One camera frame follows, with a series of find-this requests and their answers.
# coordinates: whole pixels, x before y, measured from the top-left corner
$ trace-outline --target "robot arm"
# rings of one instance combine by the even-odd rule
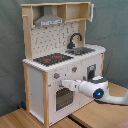
[[[81,80],[62,80],[62,85],[68,88],[70,91],[76,91],[79,93],[93,98],[96,101],[117,104],[128,105],[128,91],[125,97],[110,96],[107,79],[97,76],[90,81]]]

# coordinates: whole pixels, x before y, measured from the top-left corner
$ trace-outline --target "stovetop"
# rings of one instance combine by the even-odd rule
[[[34,62],[37,62],[39,64],[45,65],[45,66],[51,66],[54,64],[58,64],[64,61],[67,61],[69,59],[73,59],[73,57],[61,54],[61,53],[54,53],[47,56],[43,56],[40,58],[34,59]]]

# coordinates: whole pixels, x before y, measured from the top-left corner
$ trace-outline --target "wooden toy kitchen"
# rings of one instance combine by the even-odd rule
[[[27,111],[47,128],[93,99],[72,92],[61,80],[102,75],[105,48],[85,44],[91,2],[22,4]]]

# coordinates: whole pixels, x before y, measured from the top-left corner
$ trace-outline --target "wooden table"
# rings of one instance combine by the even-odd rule
[[[44,128],[36,118],[23,109],[0,118],[0,128]],[[64,118],[50,128],[81,128],[69,118]]]
[[[126,88],[109,83],[110,95],[124,96]],[[79,123],[87,128],[116,128],[128,118],[128,106],[98,104],[92,101],[80,110],[71,114]]]

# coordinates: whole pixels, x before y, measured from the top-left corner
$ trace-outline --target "backsplash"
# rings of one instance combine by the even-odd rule
[[[66,50],[70,37],[78,33],[79,22],[35,27],[31,30],[33,58],[41,57],[61,50]],[[78,36],[73,38],[78,46]]]

